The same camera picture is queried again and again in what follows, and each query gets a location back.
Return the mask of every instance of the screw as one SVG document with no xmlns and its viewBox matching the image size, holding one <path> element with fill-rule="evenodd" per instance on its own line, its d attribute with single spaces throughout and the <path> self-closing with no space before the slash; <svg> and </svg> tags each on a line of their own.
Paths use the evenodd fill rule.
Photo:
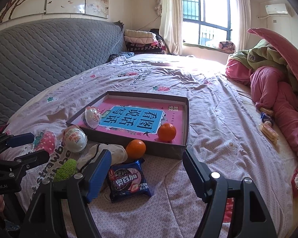
<svg viewBox="0 0 298 238">
<path fill-rule="evenodd" d="M 244 182 L 248 183 L 248 184 L 251 184 L 253 181 L 252 179 L 250 179 L 249 177 L 245 177 L 244 178 Z"/>
<path fill-rule="evenodd" d="M 83 174 L 82 173 L 76 173 L 76 174 L 74 174 L 74 178 L 75 179 L 81 179 L 81 178 L 83 178 Z"/>
<path fill-rule="evenodd" d="M 213 172 L 213 173 L 211 173 L 211 176 L 214 178 L 214 179 L 218 179 L 218 178 L 220 178 L 220 174 L 218 173 L 218 172 Z"/>
<path fill-rule="evenodd" d="M 45 178 L 45 179 L 43 179 L 42 183 L 43 183 L 43 184 L 48 184 L 48 183 L 49 183 L 49 178 Z"/>
</svg>

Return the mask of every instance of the chocolate egg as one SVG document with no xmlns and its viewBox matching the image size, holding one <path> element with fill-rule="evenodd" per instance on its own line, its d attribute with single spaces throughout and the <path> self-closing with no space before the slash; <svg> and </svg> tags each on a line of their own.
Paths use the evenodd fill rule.
<svg viewBox="0 0 298 238">
<path fill-rule="evenodd" d="M 65 129 L 63 143 L 67 150 L 78 153 L 86 147 L 87 136 L 78 126 L 72 125 Z"/>
<path fill-rule="evenodd" d="M 96 129 L 100 123 L 101 114 L 96 107 L 86 107 L 83 114 L 84 124 L 92 129 Z"/>
</svg>

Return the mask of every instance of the window sill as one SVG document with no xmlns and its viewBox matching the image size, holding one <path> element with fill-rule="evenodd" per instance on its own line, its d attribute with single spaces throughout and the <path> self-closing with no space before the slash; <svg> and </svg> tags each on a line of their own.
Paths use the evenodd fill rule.
<svg viewBox="0 0 298 238">
<path fill-rule="evenodd" d="M 228 53 L 228 52 L 225 52 L 225 51 L 222 51 L 220 49 L 213 48 L 213 47 L 206 47 L 206 46 L 201 46 L 201 45 L 196 45 L 196 44 L 189 44 L 189 43 L 186 43 L 186 42 L 184 42 L 183 45 L 186 46 L 186 47 L 198 47 L 198 48 L 201 48 L 201 49 L 218 51 L 218 52 L 225 53 L 225 54 L 228 54 L 228 55 L 233 54 L 233 53 Z"/>
</svg>

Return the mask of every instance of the mandarin orange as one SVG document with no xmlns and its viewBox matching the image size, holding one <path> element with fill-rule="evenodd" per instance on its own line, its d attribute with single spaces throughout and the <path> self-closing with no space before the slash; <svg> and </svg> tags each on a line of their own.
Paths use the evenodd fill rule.
<svg viewBox="0 0 298 238">
<path fill-rule="evenodd" d="M 177 129 L 171 123 L 164 123 L 158 129 L 158 137 L 162 141 L 171 141 L 177 134 Z"/>
<path fill-rule="evenodd" d="M 132 140 L 126 147 L 130 159 L 139 159 L 146 152 L 146 145 L 142 140 Z"/>
</svg>

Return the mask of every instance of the blue gripper pad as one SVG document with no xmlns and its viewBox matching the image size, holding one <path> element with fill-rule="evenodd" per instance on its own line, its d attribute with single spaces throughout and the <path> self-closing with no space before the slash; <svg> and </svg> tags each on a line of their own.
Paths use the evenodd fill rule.
<svg viewBox="0 0 298 238">
<path fill-rule="evenodd" d="M 94 198 L 97 198 L 99 191 L 104 183 L 106 175 L 111 165 L 111 153 L 107 150 L 104 156 L 100 159 L 94 174 L 89 181 L 89 189 L 86 195 L 87 203 L 90 203 Z"/>
<path fill-rule="evenodd" d="M 7 141 L 7 145 L 12 148 L 30 144 L 34 141 L 34 135 L 32 133 L 25 133 L 17 136 L 11 137 Z"/>
</svg>

